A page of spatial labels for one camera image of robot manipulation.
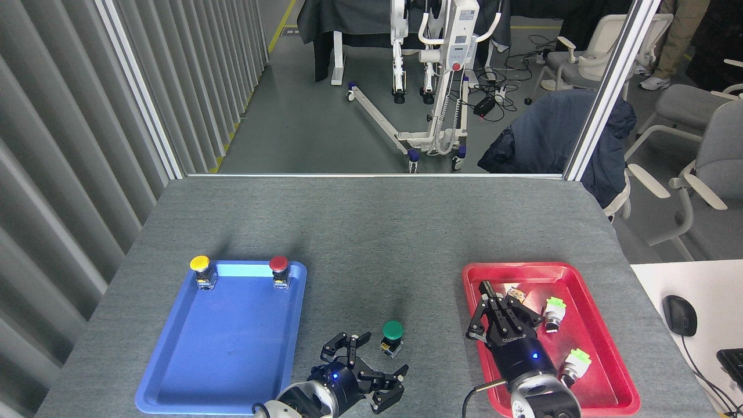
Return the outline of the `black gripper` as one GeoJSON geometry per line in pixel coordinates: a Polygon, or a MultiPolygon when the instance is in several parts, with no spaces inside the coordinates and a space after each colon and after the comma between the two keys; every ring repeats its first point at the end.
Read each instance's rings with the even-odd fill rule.
{"type": "Polygon", "coordinates": [[[479,284],[480,299],[467,326],[466,338],[488,343],[501,378],[513,385],[520,378],[537,374],[557,375],[536,329],[542,316],[526,307],[518,297],[502,294],[504,287],[491,282],[479,284]],[[481,318],[488,315],[483,325],[481,318]],[[502,336],[500,333],[521,333],[502,336]]]}
{"type": "Polygon", "coordinates": [[[309,383],[316,384],[315,395],[323,405],[321,410],[329,410],[327,416],[339,417],[360,402],[366,395],[372,412],[379,415],[400,401],[405,388],[402,386],[409,365],[403,365],[393,374],[373,370],[363,371],[363,381],[350,367],[356,367],[356,350],[368,343],[372,333],[361,336],[348,335],[344,331],[324,344],[321,360],[324,365],[312,368],[309,383]],[[341,349],[347,349],[346,362],[336,360],[341,349]]]}

